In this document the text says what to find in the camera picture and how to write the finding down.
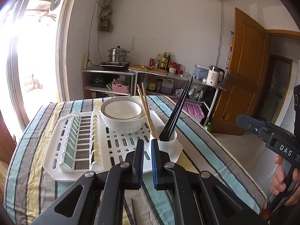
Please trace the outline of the person's right hand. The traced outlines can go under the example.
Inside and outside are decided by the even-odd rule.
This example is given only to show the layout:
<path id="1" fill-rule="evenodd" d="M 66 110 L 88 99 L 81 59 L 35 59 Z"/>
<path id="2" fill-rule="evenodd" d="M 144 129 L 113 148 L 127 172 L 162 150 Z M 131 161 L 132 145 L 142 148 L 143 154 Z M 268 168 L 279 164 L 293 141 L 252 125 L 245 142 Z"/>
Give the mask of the person's right hand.
<path id="1" fill-rule="evenodd" d="M 273 175 L 273 179 L 271 182 L 271 193 L 274 195 L 278 195 L 280 192 L 285 191 L 286 184 L 285 181 L 285 174 L 283 171 L 283 158 L 279 155 L 274 158 L 274 163 L 277 164 L 276 171 Z M 289 200 L 286 201 L 285 206 L 291 206 L 295 205 L 299 200 L 299 187 L 298 189 L 293 193 L 293 195 L 289 198 Z"/>

